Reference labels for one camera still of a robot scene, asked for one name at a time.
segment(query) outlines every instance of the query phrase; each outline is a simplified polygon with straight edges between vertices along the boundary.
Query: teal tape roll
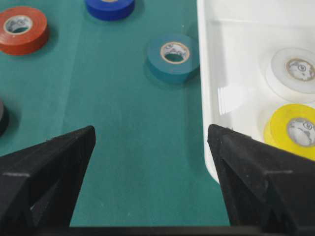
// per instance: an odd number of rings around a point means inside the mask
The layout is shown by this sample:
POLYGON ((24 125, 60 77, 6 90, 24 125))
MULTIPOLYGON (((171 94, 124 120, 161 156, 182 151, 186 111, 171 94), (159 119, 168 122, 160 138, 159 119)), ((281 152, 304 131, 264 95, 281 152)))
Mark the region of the teal tape roll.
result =
POLYGON ((167 34, 152 40, 147 48, 152 73, 169 83, 183 83, 199 72, 196 40, 182 34, 167 34))

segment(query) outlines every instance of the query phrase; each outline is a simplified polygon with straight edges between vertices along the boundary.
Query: orange tape roll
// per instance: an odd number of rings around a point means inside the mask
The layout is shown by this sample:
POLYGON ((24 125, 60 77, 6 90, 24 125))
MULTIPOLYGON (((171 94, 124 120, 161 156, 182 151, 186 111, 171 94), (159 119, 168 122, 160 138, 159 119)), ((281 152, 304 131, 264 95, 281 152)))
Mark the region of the orange tape roll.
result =
POLYGON ((18 6, 0 13, 0 51, 30 54, 43 47, 48 38, 47 19, 40 10, 18 6))

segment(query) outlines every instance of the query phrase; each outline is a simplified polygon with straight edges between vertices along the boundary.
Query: electrical tape roll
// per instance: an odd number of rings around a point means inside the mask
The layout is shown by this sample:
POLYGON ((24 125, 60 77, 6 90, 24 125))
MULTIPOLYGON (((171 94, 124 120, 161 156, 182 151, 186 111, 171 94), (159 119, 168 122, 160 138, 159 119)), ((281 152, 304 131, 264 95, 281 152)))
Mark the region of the electrical tape roll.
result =
POLYGON ((315 101, 315 54, 304 49, 278 51, 266 71, 269 87, 294 103, 315 101))
POLYGON ((183 83, 199 71, 198 42, 186 35, 167 34, 152 40, 147 57, 152 73, 168 83, 183 83), (180 56, 180 60, 168 58, 173 55, 180 56))
POLYGON ((315 161, 315 109, 299 104, 279 108, 265 126, 264 140, 315 161))
POLYGON ((40 10, 18 6, 0 13, 0 51, 26 55, 39 50, 48 39, 47 19, 40 10))
POLYGON ((134 0, 85 0, 88 12, 104 21, 116 21, 129 16, 135 6, 134 0))
POLYGON ((3 102, 0 100, 0 135, 6 130, 9 123, 9 115, 3 102))

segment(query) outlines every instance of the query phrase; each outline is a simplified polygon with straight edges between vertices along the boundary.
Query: white plastic bin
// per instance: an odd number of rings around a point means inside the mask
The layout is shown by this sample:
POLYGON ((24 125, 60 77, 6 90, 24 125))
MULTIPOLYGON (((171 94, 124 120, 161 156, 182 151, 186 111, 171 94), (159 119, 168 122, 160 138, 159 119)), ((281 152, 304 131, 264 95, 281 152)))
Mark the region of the white plastic bin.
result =
POLYGON ((289 104, 267 85, 272 55, 283 48, 315 52, 314 0, 197 0, 205 162, 212 123, 263 141, 272 113, 289 104))

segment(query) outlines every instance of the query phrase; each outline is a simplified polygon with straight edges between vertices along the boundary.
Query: green table surface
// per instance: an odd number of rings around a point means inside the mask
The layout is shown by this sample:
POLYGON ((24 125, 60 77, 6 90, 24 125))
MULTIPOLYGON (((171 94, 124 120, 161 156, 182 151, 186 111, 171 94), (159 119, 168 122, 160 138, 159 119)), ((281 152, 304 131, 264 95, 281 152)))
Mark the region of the green table surface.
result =
POLYGON ((184 85, 145 65, 150 39, 198 39, 195 0, 136 0, 127 19, 103 22, 83 0, 1 0, 42 10, 49 43, 0 53, 0 97, 10 125, 0 155, 87 125, 96 146, 72 226, 228 225, 220 186, 204 164, 199 75, 184 85))

